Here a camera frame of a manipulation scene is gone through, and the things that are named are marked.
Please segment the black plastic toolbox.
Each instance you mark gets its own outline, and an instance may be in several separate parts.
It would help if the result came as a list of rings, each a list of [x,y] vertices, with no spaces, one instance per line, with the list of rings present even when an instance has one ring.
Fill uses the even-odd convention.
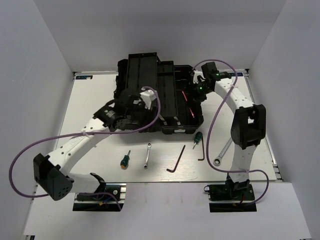
[[[127,119],[137,106],[143,107],[141,102],[134,103],[142,87],[151,87],[157,91],[156,115],[159,117],[146,132],[193,134],[204,122],[201,104],[191,96],[194,86],[192,66],[175,65],[172,60],[161,61],[155,52],[134,53],[118,61],[117,72],[116,89],[113,92],[114,108]],[[187,96],[194,118],[182,91]]]

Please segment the small silver ratchet wrench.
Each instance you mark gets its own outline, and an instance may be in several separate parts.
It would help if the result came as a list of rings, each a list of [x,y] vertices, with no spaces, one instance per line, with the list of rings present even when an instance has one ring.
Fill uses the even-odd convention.
[[[146,151],[145,163],[144,163],[144,166],[143,166],[143,168],[144,168],[145,170],[148,168],[148,162],[149,162],[151,147],[152,147],[152,144],[149,142],[149,143],[147,144],[147,151]]]

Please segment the small green stubby screwdriver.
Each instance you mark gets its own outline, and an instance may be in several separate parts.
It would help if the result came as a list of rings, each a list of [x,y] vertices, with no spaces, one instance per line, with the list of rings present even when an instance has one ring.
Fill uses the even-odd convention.
[[[193,149],[195,148],[195,146],[202,140],[203,138],[203,133],[198,131],[195,136],[194,136],[194,139],[193,139]]]

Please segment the green screwdriver orange cap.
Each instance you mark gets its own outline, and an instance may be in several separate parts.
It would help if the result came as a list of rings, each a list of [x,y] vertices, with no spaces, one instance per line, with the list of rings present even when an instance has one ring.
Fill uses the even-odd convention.
[[[123,157],[123,159],[120,162],[120,167],[122,169],[126,169],[129,165],[129,160],[130,160],[130,153],[131,151],[129,150],[128,153]]]

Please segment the large silver ratchet wrench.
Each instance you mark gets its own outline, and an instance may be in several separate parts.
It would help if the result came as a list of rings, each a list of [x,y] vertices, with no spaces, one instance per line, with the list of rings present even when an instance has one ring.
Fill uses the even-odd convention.
[[[220,166],[222,159],[224,157],[224,155],[226,154],[226,152],[228,151],[230,145],[232,144],[233,140],[232,138],[230,138],[227,143],[225,144],[225,146],[222,148],[222,150],[220,151],[219,155],[214,159],[213,164],[215,166]]]

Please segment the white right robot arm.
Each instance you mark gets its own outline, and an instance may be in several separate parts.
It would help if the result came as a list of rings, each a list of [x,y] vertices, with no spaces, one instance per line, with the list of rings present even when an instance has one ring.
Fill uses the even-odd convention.
[[[243,195],[244,185],[249,183],[249,173],[255,172],[250,167],[257,146],[266,136],[266,108],[262,104],[253,103],[238,89],[238,73],[232,66],[230,68],[235,74],[234,80],[231,80],[228,73],[217,70],[216,61],[207,59],[196,64],[201,66],[204,81],[197,84],[193,92],[196,97],[214,92],[222,98],[208,130],[205,155],[214,170],[227,174],[227,180],[231,183],[225,187],[226,195],[236,200]],[[211,133],[224,104],[233,113],[230,137],[234,143],[234,154],[230,170],[214,167],[209,154]]]

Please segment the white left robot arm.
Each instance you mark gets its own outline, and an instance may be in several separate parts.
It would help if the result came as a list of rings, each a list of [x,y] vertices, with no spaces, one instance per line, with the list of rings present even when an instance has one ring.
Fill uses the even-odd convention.
[[[96,173],[73,174],[72,168],[99,142],[111,135],[125,135],[148,130],[158,120],[161,103],[156,90],[144,86],[140,93],[124,90],[116,100],[107,102],[82,128],[68,134],[69,140],[47,155],[33,159],[35,181],[54,200],[68,193],[105,196],[106,182]]]

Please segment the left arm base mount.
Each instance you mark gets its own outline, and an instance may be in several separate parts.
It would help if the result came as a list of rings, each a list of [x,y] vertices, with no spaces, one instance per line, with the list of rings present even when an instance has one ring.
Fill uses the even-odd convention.
[[[72,210],[74,212],[120,212],[125,203],[126,183],[110,183],[98,192],[107,194],[76,194]]]

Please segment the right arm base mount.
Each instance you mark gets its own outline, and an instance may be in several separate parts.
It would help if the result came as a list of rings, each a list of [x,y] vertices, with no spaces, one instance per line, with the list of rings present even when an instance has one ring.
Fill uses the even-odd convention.
[[[231,192],[226,184],[210,184],[203,188],[208,194],[211,213],[256,212],[255,194],[251,184],[247,189]]]

